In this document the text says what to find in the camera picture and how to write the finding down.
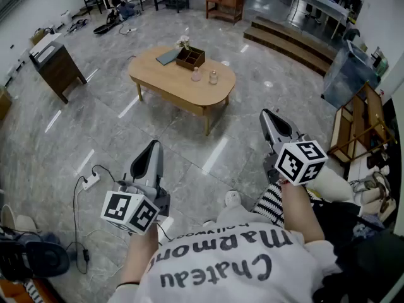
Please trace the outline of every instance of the flower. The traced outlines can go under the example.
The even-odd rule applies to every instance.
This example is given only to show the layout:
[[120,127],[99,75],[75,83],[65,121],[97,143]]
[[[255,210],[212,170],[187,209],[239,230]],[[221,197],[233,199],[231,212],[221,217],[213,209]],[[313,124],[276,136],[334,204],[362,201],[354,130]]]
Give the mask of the flower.
[[180,48],[185,48],[187,50],[189,50],[189,37],[182,35],[179,40],[177,40],[177,42],[174,44],[174,47],[176,49],[180,49]]
[[185,36],[185,35],[182,35],[182,36],[179,38],[179,40],[180,40],[181,42],[189,42],[189,37],[188,37],[188,36]]

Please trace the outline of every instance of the white t-shirt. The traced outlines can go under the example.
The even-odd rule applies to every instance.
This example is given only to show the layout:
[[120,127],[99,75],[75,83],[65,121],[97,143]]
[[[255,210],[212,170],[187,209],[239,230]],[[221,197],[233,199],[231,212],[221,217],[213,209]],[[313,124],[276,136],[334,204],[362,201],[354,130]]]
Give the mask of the white t-shirt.
[[203,229],[162,246],[140,285],[119,286],[109,303],[312,302],[335,259],[329,242],[268,223]]

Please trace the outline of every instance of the black pants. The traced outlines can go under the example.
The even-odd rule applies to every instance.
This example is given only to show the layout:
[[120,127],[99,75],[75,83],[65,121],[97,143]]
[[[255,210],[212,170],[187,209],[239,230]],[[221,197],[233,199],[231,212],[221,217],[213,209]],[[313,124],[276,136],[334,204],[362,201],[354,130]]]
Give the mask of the black pants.
[[[313,11],[313,6],[311,4],[306,4],[306,11],[308,13],[311,13],[311,11]],[[316,9],[316,18],[320,18],[321,17],[321,10]]]

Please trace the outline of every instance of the glass display case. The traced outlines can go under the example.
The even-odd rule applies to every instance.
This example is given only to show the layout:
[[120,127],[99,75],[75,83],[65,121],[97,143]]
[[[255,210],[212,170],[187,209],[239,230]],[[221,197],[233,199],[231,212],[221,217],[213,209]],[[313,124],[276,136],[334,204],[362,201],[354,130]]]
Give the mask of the glass display case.
[[372,60],[364,51],[347,40],[324,77],[324,92],[321,97],[339,109],[367,81],[373,89],[380,82]]

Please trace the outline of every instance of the small glass bottle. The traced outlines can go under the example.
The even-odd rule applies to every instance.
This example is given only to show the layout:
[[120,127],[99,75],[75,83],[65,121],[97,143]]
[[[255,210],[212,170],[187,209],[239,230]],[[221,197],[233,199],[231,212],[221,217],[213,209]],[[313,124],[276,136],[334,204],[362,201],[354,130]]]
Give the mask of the small glass bottle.
[[217,84],[218,75],[215,70],[209,73],[209,83],[210,84]]
[[199,72],[199,68],[195,67],[194,71],[192,72],[191,80],[200,81],[201,79],[202,79],[202,75]]

